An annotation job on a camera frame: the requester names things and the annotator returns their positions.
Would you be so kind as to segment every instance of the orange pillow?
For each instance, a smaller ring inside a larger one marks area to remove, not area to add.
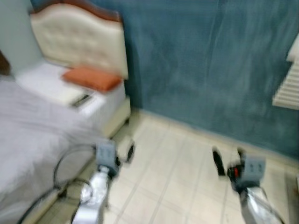
[[[100,92],[113,90],[122,82],[115,73],[87,67],[72,69],[64,73],[62,79]]]

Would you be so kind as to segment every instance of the gray bedsheet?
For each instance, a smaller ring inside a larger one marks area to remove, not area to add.
[[[0,81],[0,223],[15,223],[52,186],[63,152],[101,140],[100,131],[75,110]],[[81,153],[66,160],[61,179],[74,176],[90,157]]]

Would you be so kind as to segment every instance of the blue wall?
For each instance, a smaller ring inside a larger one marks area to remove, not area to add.
[[[90,1],[123,16],[133,106],[298,158],[298,111],[271,105],[298,0]]]

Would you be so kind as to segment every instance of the headboard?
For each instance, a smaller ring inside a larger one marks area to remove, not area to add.
[[[83,0],[51,1],[30,14],[44,57],[58,64],[88,65],[128,78],[121,17]]]

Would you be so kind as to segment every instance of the wooden headboard trim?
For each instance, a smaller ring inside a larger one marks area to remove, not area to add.
[[[68,5],[76,6],[94,14],[95,16],[101,19],[122,23],[122,18],[119,13],[102,9],[85,0],[50,0],[47,3],[43,4],[41,7],[34,9],[34,11],[30,12],[30,14],[38,14],[42,12],[44,9],[46,9],[47,7],[56,4],[68,4]]]

